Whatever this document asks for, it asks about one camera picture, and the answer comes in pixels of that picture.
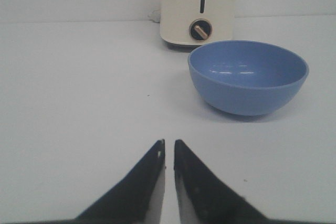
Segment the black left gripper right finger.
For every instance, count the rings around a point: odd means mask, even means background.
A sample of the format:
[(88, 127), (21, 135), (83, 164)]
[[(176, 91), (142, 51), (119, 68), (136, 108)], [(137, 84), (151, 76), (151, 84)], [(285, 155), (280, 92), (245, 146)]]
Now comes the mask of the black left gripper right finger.
[(268, 220), (224, 184), (182, 140), (174, 145), (174, 175), (181, 223)]

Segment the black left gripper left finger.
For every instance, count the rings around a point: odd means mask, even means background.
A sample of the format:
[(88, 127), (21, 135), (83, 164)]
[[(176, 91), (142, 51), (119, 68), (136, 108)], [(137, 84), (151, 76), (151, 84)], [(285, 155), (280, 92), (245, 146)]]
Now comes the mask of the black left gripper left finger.
[(160, 223), (165, 141), (158, 140), (114, 187), (76, 217), (78, 223)]

